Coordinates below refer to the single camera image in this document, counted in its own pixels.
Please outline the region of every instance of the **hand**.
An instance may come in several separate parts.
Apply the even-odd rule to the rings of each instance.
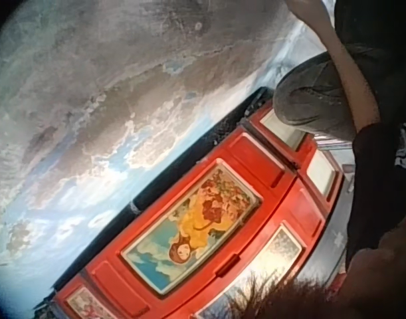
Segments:
[[[288,9],[316,34],[332,29],[330,15],[322,0],[285,0]]]

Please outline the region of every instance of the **white panel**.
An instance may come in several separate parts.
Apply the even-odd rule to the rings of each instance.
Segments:
[[[309,164],[308,176],[324,196],[329,194],[335,175],[336,171],[330,161],[321,151],[317,150]]]
[[[274,110],[271,110],[260,122],[294,151],[297,150],[305,135],[304,132],[282,123],[276,117]]]

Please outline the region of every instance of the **person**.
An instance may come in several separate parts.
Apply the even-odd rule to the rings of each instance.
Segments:
[[[320,114],[301,124],[309,130],[327,128],[337,135],[347,130],[343,136],[353,140],[356,169],[348,223],[347,277],[333,297],[318,282],[289,280],[275,285],[266,280],[257,286],[251,280],[250,296],[229,296],[229,308],[216,317],[406,318],[406,123],[382,120],[384,112],[377,104],[381,97],[372,92],[342,44],[322,0],[285,1],[291,12],[319,36],[331,61],[327,64],[334,64],[344,97],[338,96],[330,108],[339,108],[340,112],[347,108],[352,120],[332,121],[330,126],[321,127],[318,124],[327,124],[331,119]],[[383,105],[387,103],[393,105],[394,101],[386,100]]]
[[[406,122],[406,1],[337,0],[336,32],[366,77],[381,121]],[[285,124],[351,142],[356,130],[328,52],[291,70],[274,92]]]

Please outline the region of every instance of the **black shirt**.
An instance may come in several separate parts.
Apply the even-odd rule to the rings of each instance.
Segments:
[[[380,238],[406,216],[406,124],[370,125],[356,136],[353,148],[355,189],[346,268],[360,249],[377,248]]]

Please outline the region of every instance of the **window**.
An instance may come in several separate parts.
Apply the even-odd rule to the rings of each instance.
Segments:
[[[244,297],[248,297],[250,292],[248,283],[253,274],[256,275],[257,284],[264,280],[280,282],[291,270],[302,250],[302,245],[292,233],[284,225],[281,225],[264,249],[226,290],[226,294],[241,298],[243,297],[242,294],[235,293],[239,289]],[[225,292],[222,292],[210,305],[197,314],[197,318],[206,318],[206,311],[211,313],[216,312],[216,309],[223,309],[227,302]]]
[[[271,110],[260,122],[294,151],[298,149],[306,135],[306,133],[282,123],[276,117],[274,110]]]
[[[83,286],[67,299],[67,304],[82,319],[116,319],[116,317]]]
[[[320,150],[315,152],[307,171],[308,177],[324,196],[328,196],[336,176],[336,171],[328,158]]]
[[[217,164],[122,256],[157,293],[167,294],[225,242],[257,202],[236,174]]]

